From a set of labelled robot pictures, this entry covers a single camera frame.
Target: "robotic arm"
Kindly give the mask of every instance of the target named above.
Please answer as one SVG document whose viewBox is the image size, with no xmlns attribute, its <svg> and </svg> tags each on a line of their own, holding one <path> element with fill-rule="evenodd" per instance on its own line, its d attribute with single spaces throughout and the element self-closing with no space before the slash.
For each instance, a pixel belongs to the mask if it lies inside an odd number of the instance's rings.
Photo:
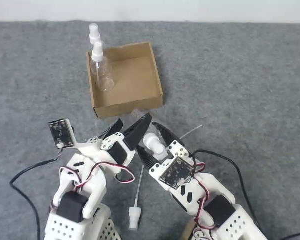
<svg viewBox="0 0 300 240">
<path fill-rule="evenodd" d="M 214 176 L 195 171 L 205 167 L 191 154 L 184 144 L 164 126 L 153 123 L 160 132 L 168 157 L 159 162 L 144 148 L 138 154 L 150 176 L 181 206 L 194 217 L 196 226 L 193 239 L 206 240 L 266 240 L 250 216 L 234 196 Z"/>
<path fill-rule="evenodd" d="M 124 133 L 121 120 L 87 143 L 77 143 L 68 119 L 50 122 L 50 130 L 58 148 L 78 149 L 66 166 L 60 168 L 60 185 L 51 203 L 45 228 L 45 240 L 120 240 L 109 217 L 110 208 L 101 204 L 106 193 L 104 173 L 120 183 L 134 181 L 127 168 L 135 149 L 151 122 L 146 114 Z M 132 178 L 119 180 L 117 174 L 127 171 Z"/>
</svg>

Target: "cardboard box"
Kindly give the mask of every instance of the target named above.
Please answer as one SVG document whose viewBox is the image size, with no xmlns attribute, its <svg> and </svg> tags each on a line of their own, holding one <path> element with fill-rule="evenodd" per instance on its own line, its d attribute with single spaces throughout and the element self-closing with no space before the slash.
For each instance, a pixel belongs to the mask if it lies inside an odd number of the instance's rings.
<svg viewBox="0 0 300 240">
<path fill-rule="evenodd" d="M 195 227 L 195 222 L 191 219 L 183 230 L 180 240 L 190 240 L 193 236 L 193 229 Z"/>
<path fill-rule="evenodd" d="M 106 92 L 96 85 L 90 70 L 91 53 L 87 53 L 91 102 L 98 118 L 162 106 L 163 92 L 149 42 L 107 48 L 104 55 L 112 62 L 115 81 L 114 89 Z"/>
</svg>

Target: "clear plastic bottle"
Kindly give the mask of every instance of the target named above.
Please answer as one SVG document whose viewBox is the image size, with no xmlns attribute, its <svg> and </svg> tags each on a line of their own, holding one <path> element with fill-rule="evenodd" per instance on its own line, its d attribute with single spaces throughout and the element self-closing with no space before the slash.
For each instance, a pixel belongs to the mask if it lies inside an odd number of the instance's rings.
<svg viewBox="0 0 300 240">
<path fill-rule="evenodd" d="M 103 44 L 100 41 L 93 46 L 90 69 L 101 91 L 111 91 L 114 88 L 112 65 L 103 55 Z"/>
</svg>

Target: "white wall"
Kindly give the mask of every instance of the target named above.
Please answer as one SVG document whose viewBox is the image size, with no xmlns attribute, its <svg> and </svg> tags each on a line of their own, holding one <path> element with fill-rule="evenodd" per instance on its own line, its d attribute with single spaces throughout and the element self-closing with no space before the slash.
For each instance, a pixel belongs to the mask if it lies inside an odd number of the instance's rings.
<svg viewBox="0 0 300 240">
<path fill-rule="evenodd" d="M 0 21 L 300 23 L 300 0 L 0 0 Z"/>
</svg>

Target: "white spray nozzle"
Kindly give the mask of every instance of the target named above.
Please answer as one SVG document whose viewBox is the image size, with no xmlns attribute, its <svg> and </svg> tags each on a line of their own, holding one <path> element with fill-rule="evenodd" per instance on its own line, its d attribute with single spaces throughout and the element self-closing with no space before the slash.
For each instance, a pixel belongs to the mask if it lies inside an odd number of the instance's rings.
<svg viewBox="0 0 300 240">
<path fill-rule="evenodd" d="M 95 62 L 101 62 L 103 60 L 103 44 L 98 41 L 93 45 L 91 59 Z"/>
<path fill-rule="evenodd" d="M 154 133 L 145 135 L 143 144 L 156 155 L 160 155 L 165 150 L 164 145 L 161 144 L 159 138 Z"/>
<path fill-rule="evenodd" d="M 130 217 L 129 229 L 131 230 L 138 229 L 140 216 L 141 216 L 141 208 L 131 206 L 129 210 L 129 217 Z"/>
<path fill-rule="evenodd" d="M 100 42 L 101 38 L 100 38 L 100 33 L 99 33 L 99 27 L 97 24 L 90 24 L 89 25 L 89 30 L 90 30 L 90 34 L 89 34 L 89 38 L 90 38 L 90 43 L 92 45 L 94 45 L 97 41 Z"/>
</svg>

